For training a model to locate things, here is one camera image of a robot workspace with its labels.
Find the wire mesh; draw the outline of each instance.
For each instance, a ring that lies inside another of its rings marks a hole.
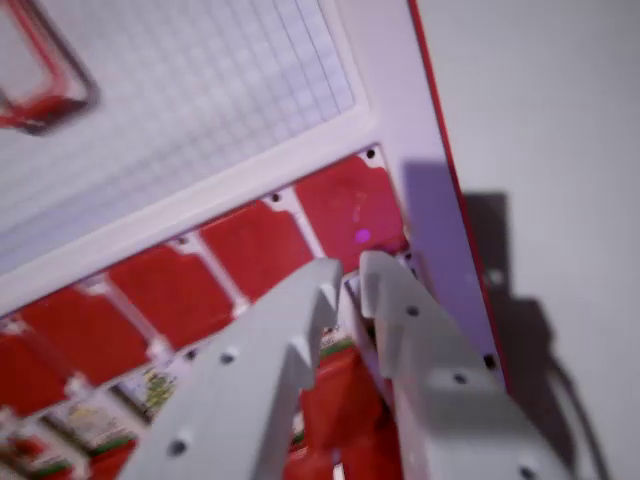
[[[317,0],[40,5],[100,101],[46,136],[0,130],[0,274],[354,104]],[[24,46],[5,23],[0,79],[20,82]]]

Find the red edge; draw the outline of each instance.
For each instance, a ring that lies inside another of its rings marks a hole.
[[[467,232],[467,240],[469,241],[469,248],[471,249],[471,256],[473,258],[473,263],[476,269],[476,275],[478,277],[478,284],[480,285],[480,290],[482,291],[482,298],[484,300],[484,306],[487,311],[487,316],[489,317],[489,325],[491,326],[491,334],[493,335],[493,342],[496,345],[496,352],[498,353],[498,358],[500,360],[500,367],[502,369],[502,375],[504,377],[504,382],[505,382],[507,391],[510,391],[510,388],[509,388],[510,382],[507,374],[504,352],[502,350],[502,346],[500,345],[500,337],[498,336],[498,330],[496,328],[493,311],[491,309],[491,303],[489,302],[489,295],[487,294],[487,290],[482,280],[482,272],[484,271],[484,267],[482,265],[482,260],[480,259],[480,255],[478,253],[478,248],[476,246],[476,241],[473,235],[473,231],[471,230],[471,222],[469,221],[469,215],[467,213],[467,205],[465,203],[464,196],[462,195],[462,190],[460,189],[460,183],[458,182],[456,167],[453,164],[453,154],[451,153],[451,144],[449,143],[449,136],[447,135],[447,126],[444,121],[442,106],[440,105],[440,97],[438,95],[438,88],[436,86],[436,77],[433,72],[433,65],[431,64],[431,58],[429,57],[429,48],[427,47],[427,39],[425,37],[424,30],[422,28],[422,22],[420,21],[420,10],[418,8],[418,0],[408,0],[408,1],[409,1],[409,10],[411,12],[411,18],[413,20],[413,27],[416,31],[416,36],[418,37],[418,43],[420,44],[420,52],[422,53],[422,62],[424,63],[424,69],[427,74],[427,81],[429,83],[429,89],[431,91],[431,99],[433,101],[433,107],[436,112],[436,118],[438,119],[440,136],[442,137],[442,143],[444,144],[444,151],[447,156],[449,173],[451,174],[451,178],[453,180],[453,187],[456,192],[456,198],[458,199],[458,207],[460,208],[462,221],[464,223],[464,227]]]

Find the red packaging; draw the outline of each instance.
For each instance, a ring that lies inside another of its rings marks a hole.
[[[175,349],[232,319],[231,301],[195,254],[159,245],[113,266],[109,277]]]
[[[91,459],[91,480],[114,480],[124,464],[127,463],[129,455],[135,447],[135,442],[129,442],[122,447],[93,457]]]
[[[345,478],[366,480],[402,480],[402,460],[398,433],[389,417],[368,435],[342,448]]]
[[[103,296],[66,287],[20,314],[94,385],[148,361],[145,339]]]
[[[307,448],[289,454],[282,475],[284,480],[333,480],[333,462],[327,452]]]
[[[21,417],[62,401],[67,381],[28,335],[0,333],[0,405]]]
[[[358,268],[364,250],[407,248],[400,209],[384,168],[357,155],[298,181],[295,192],[326,255]]]
[[[355,348],[323,359],[313,389],[300,403],[311,448],[331,449],[374,430],[384,406]]]
[[[293,216],[261,201],[204,225],[200,235],[251,301],[313,259]]]

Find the white frame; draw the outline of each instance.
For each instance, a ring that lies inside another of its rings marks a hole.
[[[3,275],[0,314],[376,143],[407,214],[407,159],[448,168],[409,3],[321,0],[354,93],[352,110]],[[421,220],[408,218],[410,225]],[[440,254],[413,239],[412,249],[425,258]],[[466,302],[472,314],[457,320],[476,349],[495,354],[470,253],[450,253],[468,257],[466,286],[456,301]]]

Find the printed image on packaging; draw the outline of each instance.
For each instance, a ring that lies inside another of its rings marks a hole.
[[[55,407],[47,418],[84,445],[91,455],[99,455],[136,438],[125,420],[110,408],[109,400],[100,395]]]
[[[337,324],[328,328],[320,340],[320,358],[326,358],[337,352],[341,352],[353,345],[353,340],[346,329]]]
[[[180,378],[188,374],[191,365],[176,357],[163,368],[151,367],[129,376],[118,388],[149,418],[153,418],[175,391]]]

